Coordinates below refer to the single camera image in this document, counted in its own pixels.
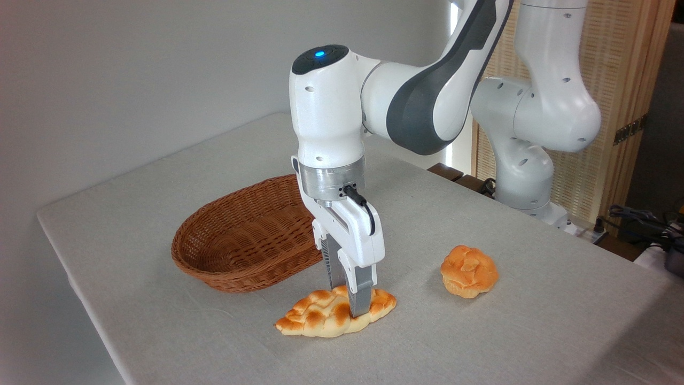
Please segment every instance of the bread roll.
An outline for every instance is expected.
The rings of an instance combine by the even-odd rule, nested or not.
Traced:
[[[499,272],[492,258],[476,248],[459,245],[444,258],[442,267],[444,287],[451,294],[463,298],[475,298],[492,290],[499,279]]]
[[[275,326],[286,336],[337,337],[362,330],[396,305],[392,294],[372,289],[368,313],[352,318],[347,286],[337,286],[332,291],[316,290],[301,299]]]

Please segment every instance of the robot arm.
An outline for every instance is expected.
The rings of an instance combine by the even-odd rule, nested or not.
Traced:
[[[579,71],[587,0],[521,0],[516,53],[531,80],[488,77],[473,96],[497,162],[495,198],[574,232],[567,211],[550,202],[553,163],[542,147],[578,152],[596,137],[601,113]]]
[[[377,210],[365,187],[364,127],[419,154],[436,153],[464,125],[475,84],[512,0],[470,0],[441,57],[414,67],[365,58],[341,45],[300,55],[289,82],[299,140],[292,158],[331,286],[347,284],[352,315],[368,311],[384,257]]]

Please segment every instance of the round bun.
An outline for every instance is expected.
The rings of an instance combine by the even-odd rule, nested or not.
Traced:
[[[444,287],[451,294],[463,298],[475,298],[492,290],[499,279],[499,272],[492,258],[480,249],[459,245],[444,258],[442,267]]]

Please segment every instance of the brown wicker basket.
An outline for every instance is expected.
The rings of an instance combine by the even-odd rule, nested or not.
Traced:
[[[259,290],[321,260],[312,220],[295,175],[275,177],[197,210],[176,232],[171,255],[182,271],[218,290]]]

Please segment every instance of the braided bread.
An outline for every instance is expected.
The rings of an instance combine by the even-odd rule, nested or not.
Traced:
[[[337,337],[362,330],[396,305],[392,294],[372,289],[368,313],[352,318],[347,286],[337,286],[332,291],[316,290],[299,300],[275,326],[286,336]]]

